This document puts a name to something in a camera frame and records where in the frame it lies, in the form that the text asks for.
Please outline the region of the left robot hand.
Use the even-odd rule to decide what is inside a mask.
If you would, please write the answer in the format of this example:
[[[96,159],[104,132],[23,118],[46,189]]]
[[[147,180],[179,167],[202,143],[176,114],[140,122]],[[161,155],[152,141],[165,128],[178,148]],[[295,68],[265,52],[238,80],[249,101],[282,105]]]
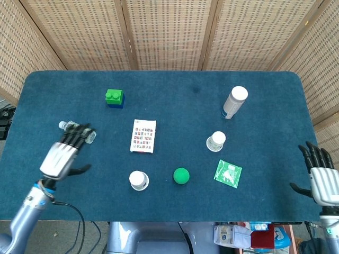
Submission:
[[[60,181],[67,176],[80,175],[91,168],[90,164],[82,168],[72,168],[78,152],[84,143],[90,144],[96,137],[94,129],[89,124],[78,124],[73,121],[61,121],[58,124],[63,135],[48,151],[40,171],[45,178]]]

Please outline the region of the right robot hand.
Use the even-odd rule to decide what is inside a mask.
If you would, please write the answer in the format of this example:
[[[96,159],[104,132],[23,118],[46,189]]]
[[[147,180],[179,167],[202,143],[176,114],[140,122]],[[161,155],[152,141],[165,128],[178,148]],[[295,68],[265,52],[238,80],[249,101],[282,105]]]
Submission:
[[[298,148],[305,160],[311,189],[300,188],[295,183],[290,183],[291,188],[312,198],[319,206],[338,207],[338,170],[334,168],[331,155],[309,141],[306,145]]]

